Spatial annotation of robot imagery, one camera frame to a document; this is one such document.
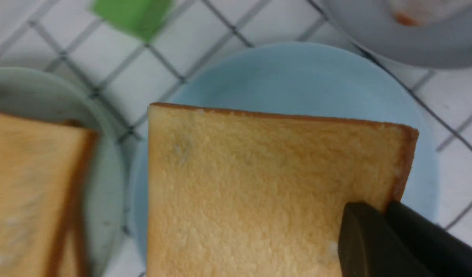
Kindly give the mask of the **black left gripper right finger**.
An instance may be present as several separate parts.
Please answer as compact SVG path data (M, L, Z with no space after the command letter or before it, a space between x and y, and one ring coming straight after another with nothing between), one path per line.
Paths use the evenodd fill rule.
M472 247L400 202L385 219L413 256L437 277L472 277Z

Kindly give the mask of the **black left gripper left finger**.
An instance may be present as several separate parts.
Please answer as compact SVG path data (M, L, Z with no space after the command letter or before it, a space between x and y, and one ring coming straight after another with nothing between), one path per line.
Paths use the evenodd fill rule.
M343 277L433 277L408 251L384 216L367 203L347 203L338 255Z

